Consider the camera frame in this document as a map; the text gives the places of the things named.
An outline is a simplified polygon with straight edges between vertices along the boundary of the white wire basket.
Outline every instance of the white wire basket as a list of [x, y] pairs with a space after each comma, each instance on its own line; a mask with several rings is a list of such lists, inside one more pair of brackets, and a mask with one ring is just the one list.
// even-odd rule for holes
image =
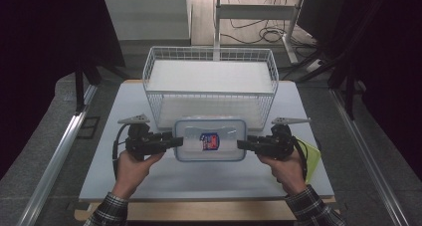
[[159, 129], [185, 116], [226, 115], [262, 130], [279, 85], [269, 49], [152, 47], [142, 77]]

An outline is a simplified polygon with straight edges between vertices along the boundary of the plaid sleeve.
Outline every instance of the plaid sleeve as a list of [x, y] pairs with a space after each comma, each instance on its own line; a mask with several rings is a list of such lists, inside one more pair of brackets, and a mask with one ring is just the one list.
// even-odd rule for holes
[[125, 225], [127, 218], [127, 200], [118, 198], [111, 193], [105, 197], [105, 200], [91, 215], [84, 226], [122, 226]]
[[310, 185], [300, 194], [287, 196], [286, 203], [298, 219], [298, 225], [346, 225], [337, 212], [322, 202]]

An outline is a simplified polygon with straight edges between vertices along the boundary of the label on container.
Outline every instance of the label on container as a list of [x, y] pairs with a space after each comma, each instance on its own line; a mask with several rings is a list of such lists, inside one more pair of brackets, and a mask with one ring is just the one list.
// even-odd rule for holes
[[202, 133], [199, 140], [202, 141], [202, 150], [218, 150], [220, 147], [220, 137], [216, 132]]

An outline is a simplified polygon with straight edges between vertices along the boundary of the white board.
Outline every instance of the white board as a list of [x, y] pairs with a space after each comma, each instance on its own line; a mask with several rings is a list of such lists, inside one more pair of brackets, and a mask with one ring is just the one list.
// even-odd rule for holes
[[[114, 185], [111, 149], [120, 124], [117, 121], [145, 113], [157, 131], [142, 84], [122, 84], [115, 98], [108, 121], [94, 156], [80, 199], [101, 201]], [[269, 119], [263, 131], [250, 134], [271, 134], [271, 119], [277, 117], [307, 118], [298, 89], [294, 83], [280, 82]], [[317, 145], [308, 123], [292, 124], [293, 134]], [[125, 139], [126, 131], [120, 141]], [[316, 167], [311, 185], [321, 196], [333, 196], [322, 161]], [[214, 201], [244, 199], [277, 199], [286, 195], [276, 182], [270, 167], [248, 152], [238, 162], [180, 162], [173, 150], [155, 163], [144, 182], [132, 195], [134, 201]]]

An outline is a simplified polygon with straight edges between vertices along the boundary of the wrist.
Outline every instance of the wrist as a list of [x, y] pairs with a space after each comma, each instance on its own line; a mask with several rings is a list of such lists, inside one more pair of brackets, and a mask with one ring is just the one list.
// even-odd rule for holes
[[286, 193], [288, 193], [291, 196], [300, 194], [304, 192], [307, 189], [307, 185], [304, 182], [299, 182], [296, 184], [284, 184], [283, 185]]
[[130, 196], [133, 194], [135, 190], [136, 188], [133, 189], [133, 188], [125, 186], [124, 184], [116, 183], [111, 193], [112, 195], [116, 197], [127, 200], [130, 198]]

